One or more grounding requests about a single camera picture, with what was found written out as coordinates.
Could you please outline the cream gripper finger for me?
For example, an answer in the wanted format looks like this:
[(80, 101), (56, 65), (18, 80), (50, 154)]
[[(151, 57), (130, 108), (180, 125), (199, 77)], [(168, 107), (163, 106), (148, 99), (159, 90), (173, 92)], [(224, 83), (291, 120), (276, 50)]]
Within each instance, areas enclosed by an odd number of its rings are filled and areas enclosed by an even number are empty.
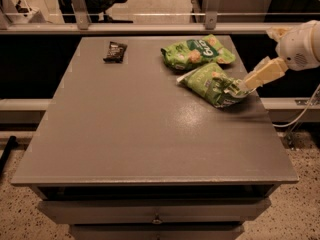
[(282, 26), (282, 27), (271, 27), (266, 30), (267, 35), (276, 42), (279, 42), (280, 39), (291, 30), (291, 27)]
[(288, 66), (282, 58), (265, 57), (243, 81), (248, 89), (255, 89), (283, 77), (287, 70)]

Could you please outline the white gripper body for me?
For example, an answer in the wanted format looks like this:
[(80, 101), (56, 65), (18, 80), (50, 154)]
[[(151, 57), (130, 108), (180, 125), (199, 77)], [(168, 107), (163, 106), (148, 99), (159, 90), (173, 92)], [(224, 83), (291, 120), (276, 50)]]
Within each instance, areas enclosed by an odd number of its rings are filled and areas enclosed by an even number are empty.
[(302, 71), (317, 67), (317, 21), (293, 27), (276, 46), (276, 52), (288, 68)]

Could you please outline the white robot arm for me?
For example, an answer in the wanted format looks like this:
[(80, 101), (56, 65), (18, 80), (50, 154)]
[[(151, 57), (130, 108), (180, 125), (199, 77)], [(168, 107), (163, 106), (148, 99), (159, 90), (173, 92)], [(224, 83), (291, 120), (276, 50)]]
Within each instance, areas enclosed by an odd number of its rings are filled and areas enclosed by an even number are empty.
[(285, 75), (320, 66), (320, 22), (311, 20), (295, 27), (271, 27), (267, 35), (277, 42), (277, 57), (263, 58), (241, 82), (242, 89), (254, 90)]

